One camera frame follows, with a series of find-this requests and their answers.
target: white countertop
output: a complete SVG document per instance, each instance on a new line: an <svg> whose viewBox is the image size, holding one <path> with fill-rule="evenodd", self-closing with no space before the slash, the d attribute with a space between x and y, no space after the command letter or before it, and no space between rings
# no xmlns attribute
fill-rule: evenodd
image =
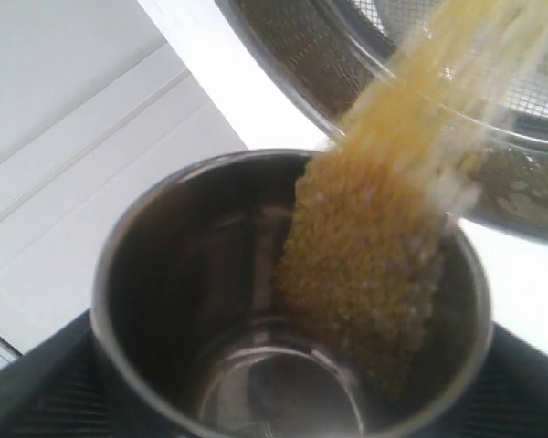
<svg viewBox="0 0 548 438"><path fill-rule="evenodd" d="M284 96L213 0L139 0L249 149L314 149L324 134ZM490 282L495 320L548 354L548 245L463 220Z"/></svg>

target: metal colander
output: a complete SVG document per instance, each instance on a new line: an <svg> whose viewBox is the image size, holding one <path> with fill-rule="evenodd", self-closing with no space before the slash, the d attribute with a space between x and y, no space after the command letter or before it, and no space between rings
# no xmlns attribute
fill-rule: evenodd
<svg viewBox="0 0 548 438"><path fill-rule="evenodd" d="M400 38L440 0L216 0L264 70L330 135L360 90L389 80ZM548 241L548 58L513 84L515 128L488 145L471 219Z"/></svg>

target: pot rim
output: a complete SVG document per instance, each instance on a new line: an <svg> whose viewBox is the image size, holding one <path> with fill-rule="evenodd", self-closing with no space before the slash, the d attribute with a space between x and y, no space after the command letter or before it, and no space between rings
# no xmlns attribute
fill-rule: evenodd
<svg viewBox="0 0 548 438"><path fill-rule="evenodd" d="M178 424L185 428L190 433L203 438L232 438L230 435L215 431L182 413L163 396L158 394L132 366L118 341L109 318L110 310L107 299L107 284L114 255L121 244L122 238L125 236L134 220L140 216L140 213L144 211L147 206L158 197L162 196L168 187L193 179L204 172L211 172L214 169L236 162L259 161L276 157L301 157L309 159L315 153L317 152L293 149L242 151L220 155L187 166L181 171L175 172L162 179L137 198L121 216L116 225L114 225L104 243L96 268L94 288L91 297L90 322L95 340L115 371L150 408L160 413L164 418L174 424ZM478 315L480 315L479 324L468 358L465 360L454 380L448 385L447 389L440 393L435 400L404 421L389 427L384 431L380 431L380 433L367 434L364 438L408 436L411 432L420 430L422 427L430 424L448 408L454 405L460 398L463 392L477 377L481 366L487 357L493 328L490 292L487 279L476 252L462 230L458 226L455 226L453 227L452 235L469 264L469 269L475 281L475 290L478 298L477 311Z"/></svg>

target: pot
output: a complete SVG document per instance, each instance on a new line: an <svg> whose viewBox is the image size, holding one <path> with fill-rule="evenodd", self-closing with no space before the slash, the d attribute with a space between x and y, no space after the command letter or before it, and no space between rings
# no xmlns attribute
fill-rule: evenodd
<svg viewBox="0 0 548 438"><path fill-rule="evenodd" d="M247 151L188 167L111 233L91 324L122 437L434 436L490 345L490 296L458 228L425 345L398 401L276 309L294 184L312 152Z"/></svg>

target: colander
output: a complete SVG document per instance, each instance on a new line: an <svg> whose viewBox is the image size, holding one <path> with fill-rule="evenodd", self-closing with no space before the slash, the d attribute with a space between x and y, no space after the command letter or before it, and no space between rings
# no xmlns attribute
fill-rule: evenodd
<svg viewBox="0 0 548 438"><path fill-rule="evenodd" d="M393 77L387 59L439 1L216 0L258 63L330 136L370 80ZM487 145L469 216L548 242L548 57L513 84L505 105L516 122Z"/></svg>

